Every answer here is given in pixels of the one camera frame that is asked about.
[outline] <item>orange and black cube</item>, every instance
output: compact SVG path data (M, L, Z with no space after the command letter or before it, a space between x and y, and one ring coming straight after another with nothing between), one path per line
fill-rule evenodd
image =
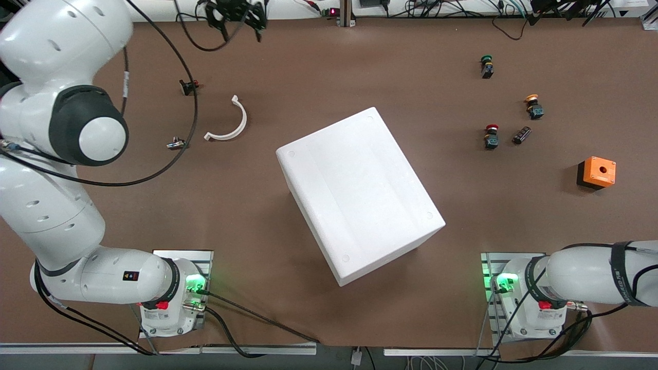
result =
M608 159L589 157L578 165L576 183L594 190L615 184L617 164Z

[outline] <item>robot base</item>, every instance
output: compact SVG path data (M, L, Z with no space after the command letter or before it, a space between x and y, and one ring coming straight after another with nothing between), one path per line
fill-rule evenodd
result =
M498 293L507 320L528 291L525 270L529 262L530 258L512 259L503 268L502 273L495 277L497 288L507 290ZM509 335L515 340L553 339L562 331L566 316L566 307L540 309L539 303L528 295L509 325Z
M174 259L180 272L180 283L166 309L141 309L141 325L149 336L176 336L192 331L196 324L198 307L203 297L189 292L190 277L198 277L199 268L187 259Z

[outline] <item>white styrofoam box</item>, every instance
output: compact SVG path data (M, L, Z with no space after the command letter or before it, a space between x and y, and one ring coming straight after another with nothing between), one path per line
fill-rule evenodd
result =
M276 156L340 286L445 226L375 108L282 146Z

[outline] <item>brown table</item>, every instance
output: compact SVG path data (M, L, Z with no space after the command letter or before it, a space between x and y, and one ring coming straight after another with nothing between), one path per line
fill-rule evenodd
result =
M585 28L577 20L542 20L511 41L490 23L362 19L339 29L322 19L274 21L262 43L244 29L217 53L194 49L178 25L163 24L205 85L199 127L190 150L155 180L88 187L107 222L103 245L214 250L215 292L325 344L475 347L486 305L481 252L550 253L575 242L658 238L657 35L636 19L597 19ZM499 24L515 34L522 23ZM203 24L190 28L203 45L220 40ZM165 144L187 134L192 98L180 93L185 76L172 51L138 24L129 53L130 145L109 166L81 168L81 177L150 174L173 156ZM484 54L493 55L491 80L480 79ZM120 55L96 82L118 101ZM531 93L546 109L538 122L524 111ZM244 133L204 141L206 131L226 133L239 122L234 94L249 116ZM369 107L379 110L447 226L418 250L339 288L274 151ZM495 151L482 144L490 123L501 127ZM525 125L533 133L515 147L510 139ZM617 184L596 194L576 187L575 165L590 155L617 162ZM107 340L50 312L28 284L34 256L4 223L0 237L0 341ZM72 305L137 333L125 305ZM299 342L221 312L240 343ZM597 319L580 348L658 352L647 329L658 325L655 312L632 308ZM214 322L159 346L204 343L225 343Z

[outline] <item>red push button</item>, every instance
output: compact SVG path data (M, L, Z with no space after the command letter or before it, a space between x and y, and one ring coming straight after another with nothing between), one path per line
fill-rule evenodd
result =
M539 301L539 309L551 309L551 308L553 308L551 302Z

